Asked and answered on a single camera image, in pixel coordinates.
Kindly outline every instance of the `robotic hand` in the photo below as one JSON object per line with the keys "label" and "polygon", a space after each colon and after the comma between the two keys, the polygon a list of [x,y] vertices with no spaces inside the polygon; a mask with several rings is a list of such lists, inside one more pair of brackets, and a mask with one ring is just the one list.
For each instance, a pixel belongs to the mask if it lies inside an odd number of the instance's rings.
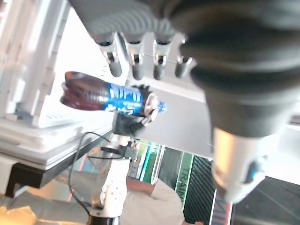
{"label": "robotic hand", "polygon": [[[238,203],[264,179],[264,161],[300,90],[300,2],[70,2],[97,43],[103,33],[113,31],[126,37],[151,31],[158,40],[167,40],[174,29],[186,34],[181,55],[198,63],[191,76],[206,94],[215,155],[212,174],[220,196]],[[162,77],[158,68],[166,54],[156,54],[156,79]]]}
{"label": "robotic hand", "polygon": [[[143,85],[141,91],[149,92]],[[102,160],[99,172],[92,189],[92,208],[88,225],[118,225],[126,198],[126,176],[130,158],[124,157],[131,146],[128,141],[137,137],[155,120],[158,109],[153,108],[144,117],[115,113],[110,143],[101,148]]]}

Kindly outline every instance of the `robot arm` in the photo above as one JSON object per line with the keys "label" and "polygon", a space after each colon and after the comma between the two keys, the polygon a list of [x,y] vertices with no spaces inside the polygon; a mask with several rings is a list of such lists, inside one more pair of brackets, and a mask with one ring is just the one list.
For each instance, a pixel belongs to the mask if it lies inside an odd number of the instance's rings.
{"label": "robot arm", "polygon": [[138,136],[155,120],[158,109],[152,109],[148,116],[137,117],[115,113],[110,143],[101,151],[102,158],[98,167],[97,179],[91,192],[92,207],[88,225],[118,225],[127,194],[126,178],[130,159],[115,157],[113,152],[125,155],[130,138]]}

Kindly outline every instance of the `dark floor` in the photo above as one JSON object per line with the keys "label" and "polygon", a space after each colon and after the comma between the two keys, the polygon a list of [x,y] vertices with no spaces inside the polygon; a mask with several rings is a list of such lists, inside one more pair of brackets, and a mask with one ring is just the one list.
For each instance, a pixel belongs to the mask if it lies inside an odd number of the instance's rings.
{"label": "dark floor", "polygon": [[234,225],[300,225],[300,186],[267,177],[235,206]]}

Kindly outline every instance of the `person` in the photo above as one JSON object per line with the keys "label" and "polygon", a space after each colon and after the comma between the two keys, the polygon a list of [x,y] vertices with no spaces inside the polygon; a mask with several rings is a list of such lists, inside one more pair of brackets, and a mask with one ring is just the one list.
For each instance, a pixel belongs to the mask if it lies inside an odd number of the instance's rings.
{"label": "person", "polygon": [[179,196],[163,181],[152,185],[127,179],[127,188],[121,225],[190,225],[185,221]]}

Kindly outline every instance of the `blue bottle label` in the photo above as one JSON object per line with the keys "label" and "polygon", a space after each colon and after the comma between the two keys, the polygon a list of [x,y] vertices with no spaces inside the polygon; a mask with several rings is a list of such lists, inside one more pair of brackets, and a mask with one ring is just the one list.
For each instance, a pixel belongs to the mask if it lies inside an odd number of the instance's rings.
{"label": "blue bottle label", "polygon": [[135,115],[143,107],[143,97],[138,89],[108,84],[108,100],[104,110]]}

